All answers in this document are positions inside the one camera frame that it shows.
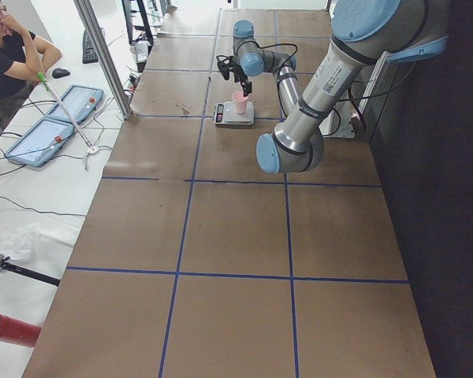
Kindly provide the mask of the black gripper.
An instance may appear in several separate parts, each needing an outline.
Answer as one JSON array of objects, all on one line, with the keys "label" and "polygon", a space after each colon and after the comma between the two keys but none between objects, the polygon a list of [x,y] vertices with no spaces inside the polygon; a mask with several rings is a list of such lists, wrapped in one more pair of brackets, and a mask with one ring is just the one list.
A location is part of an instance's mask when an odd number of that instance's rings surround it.
[{"label": "black gripper", "polygon": [[216,64],[219,73],[225,81],[229,81],[230,75],[233,74],[233,81],[235,83],[242,83],[244,97],[247,97],[252,93],[252,82],[248,80],[247,75],[244,73],[242,67],[236,62],[236,58],[233,55],[217,55]]}]

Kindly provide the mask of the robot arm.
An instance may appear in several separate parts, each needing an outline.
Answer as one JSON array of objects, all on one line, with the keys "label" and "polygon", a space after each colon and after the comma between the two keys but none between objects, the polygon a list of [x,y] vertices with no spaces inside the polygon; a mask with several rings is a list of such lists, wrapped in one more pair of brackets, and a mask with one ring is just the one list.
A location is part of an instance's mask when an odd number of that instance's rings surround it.
[{"label": "robot arm", "polygon": [[334,110],[362,68],[387,54],[389,62],[404,63],[436,57],[446,47],[449,1],[339,1],[331,20],[326,56],[306,89],[298,91],[296,63],[285,53],[268,51],[254,38],[254,25],[239,20],[233,26],[233,52],[217,57],[218,71],[233,78],[245,95],[251,77],[274,76],[286,118],[256,144],[256,157],[267,173],[305,172],[322,159],[320,124]]}]

